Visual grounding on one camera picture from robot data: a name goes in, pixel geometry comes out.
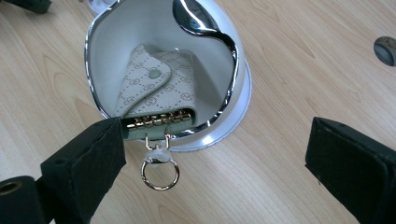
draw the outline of white container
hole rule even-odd
[[[173,135],[172,150],[211,146],[238,125],[248,110],[251,75],[238,33],[214,1],[117,0],[96,12],[86,38],[86,72],[105,118],[114,114],[131,51],[145,44],[162,51],[186,49],[199,61],[194,66],[198,120]],[[192,19],[182,21],[180,13]]]

